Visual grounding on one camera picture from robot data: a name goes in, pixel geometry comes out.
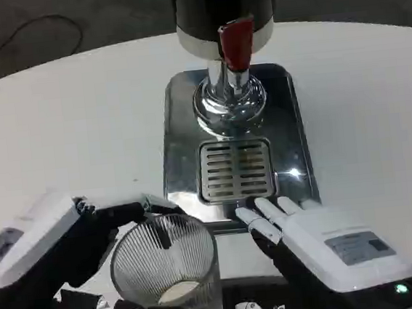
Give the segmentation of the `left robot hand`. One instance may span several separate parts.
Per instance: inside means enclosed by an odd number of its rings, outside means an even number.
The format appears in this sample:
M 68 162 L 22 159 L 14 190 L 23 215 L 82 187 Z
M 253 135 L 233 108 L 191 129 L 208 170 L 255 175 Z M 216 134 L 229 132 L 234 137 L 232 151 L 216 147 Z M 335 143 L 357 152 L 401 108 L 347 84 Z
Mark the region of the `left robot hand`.
M 0 230 L 0 309 L 158 309 L 111 305 L 79 287 L 101 268 L 123 225 L 180 210 L 144 193 L 109 200 L 43 195 Z

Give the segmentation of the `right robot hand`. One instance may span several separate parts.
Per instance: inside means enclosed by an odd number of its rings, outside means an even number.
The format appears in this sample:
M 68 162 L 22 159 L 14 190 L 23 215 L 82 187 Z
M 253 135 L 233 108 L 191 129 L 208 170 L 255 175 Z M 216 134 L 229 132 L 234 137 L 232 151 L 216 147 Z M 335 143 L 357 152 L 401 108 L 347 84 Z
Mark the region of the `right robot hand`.
M 288 282 L 273 309 L 412 309 L 412 263 L 356 217 L 285 196 L 250 198 L 235 214 Z

